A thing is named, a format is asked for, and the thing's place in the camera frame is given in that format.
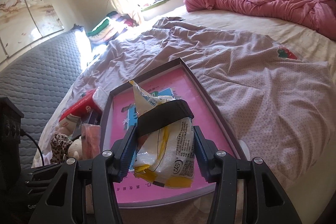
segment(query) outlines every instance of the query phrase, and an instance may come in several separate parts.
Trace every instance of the black cable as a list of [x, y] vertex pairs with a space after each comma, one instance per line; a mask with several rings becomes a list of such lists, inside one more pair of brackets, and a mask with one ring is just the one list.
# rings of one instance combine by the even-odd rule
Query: black cable
[[33, 141], [33, 143], [36, 145], [38, 151], [40, 152], [40, 156], [41, 156], [41, 160], [42, 160], [42, 166], [44, 166], [44, 159], [43, 159], [43, 154], [42, 151], [39, 147], [39, 145], [37, 144], [37, 142], [33, 139], [32, 136], [30, 136], [26, 131], [24, 131], [23, 129], [20, 130], [20, 135], [21, 136], [27, 136], [29, 139], [31, 139]]

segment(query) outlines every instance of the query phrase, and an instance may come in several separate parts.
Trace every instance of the pink box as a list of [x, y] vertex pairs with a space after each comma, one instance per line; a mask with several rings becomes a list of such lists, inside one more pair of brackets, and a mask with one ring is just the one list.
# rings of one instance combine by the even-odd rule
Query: pink box
[[[134, 81], [149, 93], [172, 95], [187, 101], [194, 114], [193, 125], [199, 126], [207, 139], [215, 142], [218, 149], [225, 150], [239, 159], [245, 159], [238, 141], [219, 109], [197, 78], [180, 59], [161, 65]], [[101, 150], [110, 149], [122, 139], [129, 125], [136, 122], [132, 85], [125, 83], [110, 92], [101, 119]], [[152, 185], [134, 177], [131, 168], [121, 183], [115, 183], [115, 194], [120, 208], [141, 208], [196, 198], [214, 191], [215, 184], [208, 184], [195, 163], [194, 181], [190, 188], [168, 189]]]

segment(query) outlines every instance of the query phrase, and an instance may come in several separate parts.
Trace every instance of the silver screw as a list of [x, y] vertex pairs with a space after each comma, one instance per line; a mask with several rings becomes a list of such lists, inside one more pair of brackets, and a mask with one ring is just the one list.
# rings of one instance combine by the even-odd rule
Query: silver screw
[[67, 164], [73, 164], [73, 163], [75, 163], [75, 159], [74, 158], [69, 158], [69, 159], [67, 159]]
[[112, 151], [111, 150], [105, 150], [102, 154], [103, 154], [104, 157], [109, 157], [109, 156], [112, 155]]
[[256, 164], [262, 164], [264, 161], [263, 161], [262, 158], [256, 157], [256, 158], [254, 158], [254, 162], [255, 162]]
[[218, 150], [216, 152], [216, 155], [219, 157], [224, 157], [226, 155], [226, 152], [224, 150]]

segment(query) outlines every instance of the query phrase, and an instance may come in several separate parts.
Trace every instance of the white plastic package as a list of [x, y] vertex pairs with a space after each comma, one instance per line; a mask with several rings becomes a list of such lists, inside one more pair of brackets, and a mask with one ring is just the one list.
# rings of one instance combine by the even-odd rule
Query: white plastic package
[[[172, 96], [153, 97], [134, 81], [138, 117], [157, 105], [174, 100]], [[194, 132], [190, 118], [183, 118], [138, 140], [134, 175], [169, 188], [190, 187], [194, 177]]]

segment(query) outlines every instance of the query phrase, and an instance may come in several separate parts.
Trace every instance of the black band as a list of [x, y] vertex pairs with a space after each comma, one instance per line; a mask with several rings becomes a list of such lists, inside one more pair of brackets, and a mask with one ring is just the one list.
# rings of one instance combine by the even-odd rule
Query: black band
[[179, 99], [163, 103], [138, 118], [138, 136], [152, 133], [186, 117], [194, 119], [186, 101]]

